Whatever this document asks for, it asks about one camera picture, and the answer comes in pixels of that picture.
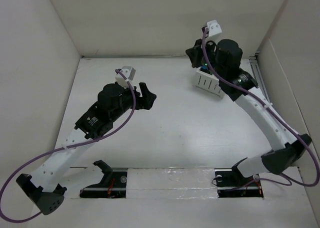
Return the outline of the blue cap black highlighter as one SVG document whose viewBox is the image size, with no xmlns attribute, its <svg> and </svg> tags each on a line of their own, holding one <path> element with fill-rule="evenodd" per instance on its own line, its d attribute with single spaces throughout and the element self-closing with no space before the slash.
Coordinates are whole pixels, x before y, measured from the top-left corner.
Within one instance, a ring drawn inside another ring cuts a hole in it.
<svg viewBox="0 0 320 228">
<path fill-rule="evenodd" d="M 200 71 L 208 73 L 208 69 L 205 66 L 202 66 L 200 68 Z"/>
</svg>

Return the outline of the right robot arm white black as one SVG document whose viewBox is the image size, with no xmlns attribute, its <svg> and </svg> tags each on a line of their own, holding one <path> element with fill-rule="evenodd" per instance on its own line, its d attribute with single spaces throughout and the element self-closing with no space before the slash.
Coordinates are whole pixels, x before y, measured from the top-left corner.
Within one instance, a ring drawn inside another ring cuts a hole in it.
<svg viewBox="0 0 320 228">
<path fill-rule="evenodd" d="M 309 151 L 312 142 L 308 134 L 299 134 L 274 110 L 259 88 L 258 82 L 241 68 L 243 51 L 230 39 L 218 43 L 198 39 L 186 51 L 193 68 L 211 72 L 219 87 L 242 108 L 262 131 L 270 150 L 244 158 L 232 166 L 231 179 L 243 185 L 249 177 L 260 173 L 282 175 L 284 170 Z"/>
</svg>

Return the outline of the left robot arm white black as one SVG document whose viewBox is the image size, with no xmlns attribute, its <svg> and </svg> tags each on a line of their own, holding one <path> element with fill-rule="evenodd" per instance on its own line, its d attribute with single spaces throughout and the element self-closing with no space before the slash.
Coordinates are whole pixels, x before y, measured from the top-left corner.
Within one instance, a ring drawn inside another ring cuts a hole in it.
<svg viewBox="0 0 320 228">
<path fill-rule="evenodd" d="M 157 96 L 145 83 L 140 91 L 123 88 L 118 83 L 104 86 L 97 101 L 75 123 L 65 141 L 65 148 L 54 152 L 30 174 L 20 174 L 16 183 L 43 215 L 54 212 L 64 201 L 67 188 L 60 180 L 80 156 L 113 128 L 114 122 L 128 110 L 150 110 Z"/>
</svg>

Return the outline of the white slotted pen holder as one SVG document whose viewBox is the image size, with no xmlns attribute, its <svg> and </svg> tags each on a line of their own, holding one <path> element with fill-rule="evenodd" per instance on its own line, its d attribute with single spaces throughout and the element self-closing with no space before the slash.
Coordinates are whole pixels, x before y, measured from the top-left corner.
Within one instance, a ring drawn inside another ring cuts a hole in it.
<svg viewBox="0 0 320 228">
<path fill-rule="evenodd" d="M 197 68 L 195 71 L 193 85 L 210 92 L 219 98 L 223 98 L 225 93 L 219 86 L 219 80 L 214 75 L 210 75 L 210 70 L 208 70 L 208 73 L 206 73 L 200 71 L 200 68 L 201 67 Z"/>
</svg>

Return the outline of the aluminium rail right side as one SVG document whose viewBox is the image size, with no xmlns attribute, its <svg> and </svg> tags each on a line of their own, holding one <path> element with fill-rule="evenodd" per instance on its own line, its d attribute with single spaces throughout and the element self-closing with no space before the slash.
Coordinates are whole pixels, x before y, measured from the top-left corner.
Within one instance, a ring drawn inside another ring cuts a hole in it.
<svg viewBox="0 0 320 228">
<path fill-rule="evenodd" d="M 250 66 L 251 66 L 251 69 L 253 72 L 253 77 L 258 82 L 258 85 L 259 85 L 260 89 L 262 90 L 262 93 L 265 96 L 265 98 L 267 99 L 267 101 L 270 102 L 270 98 L 268 96 L 268 92 L 267 92 L 266 86 L 264 84 L 262 74 L 261 74 L 259 64 L 258 64 L 256 57 L 250 56 L 249 61 L 250 61 L 249 63 L 250 63 Z"/>
</svg>

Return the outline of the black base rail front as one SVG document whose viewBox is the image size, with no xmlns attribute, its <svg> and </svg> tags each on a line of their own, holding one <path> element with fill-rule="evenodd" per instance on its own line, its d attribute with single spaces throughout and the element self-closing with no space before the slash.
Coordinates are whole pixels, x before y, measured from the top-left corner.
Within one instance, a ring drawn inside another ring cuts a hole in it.
<svg viewBox="0 0 320 228">
<path fill-rule="evenodd" d="M 238 183 L 232 177 L 230 169 L 214 169 L 215 178 L 212 184 L 217 188 L 217 198 L 263 198 L 260 182 L 245 179 Z M 104 175 L 102 180 L 80 191 L 81 198 L 126 198 L 127 170 L 114 170 L 112 174 Z"/>
</svg>

